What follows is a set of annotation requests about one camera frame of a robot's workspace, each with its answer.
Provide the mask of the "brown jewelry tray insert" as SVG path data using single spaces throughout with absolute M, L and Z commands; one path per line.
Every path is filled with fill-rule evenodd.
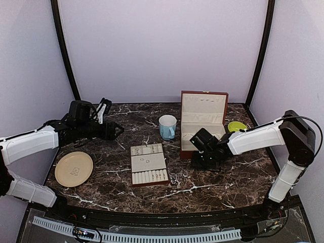
M 169 173 L 161 143 L 131 147 L 132 186 L 169 184 Z

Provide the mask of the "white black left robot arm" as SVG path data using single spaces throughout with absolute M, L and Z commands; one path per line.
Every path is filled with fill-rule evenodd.
M 40 128 L 1 139 L 1 195 L 12 196 L 51 208 L 61 221 L 71 217 L 71 208 L 62 201 L 65 197 L 43 185 L 11 172 L 12 163 L 49 149 L 60 148 L 82 139 L 113 141 L 125 130 L 113 122 L 105 122 L 112 102 L 102 98 L 95 107 L 88 101 L 75 100 L 62 119 L 45 122 Z

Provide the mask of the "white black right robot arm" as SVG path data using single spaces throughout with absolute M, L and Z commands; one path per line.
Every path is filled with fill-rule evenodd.
M 277 204 L 313 163 L 321 148 L 316 145 L 316 134 L 308 121 L 310 118 L 287 110 L 284 116 L 272 122 L 226 133 L 220 139 L 201 128 L 190 142 L 198 150 L 198 161 L 205 169 L 249 151 L 284 146 L 289 154 L 287 161 L 269 189 L 268 201 L 258 209 L 258 215 L 268 220 L 277 213 Z

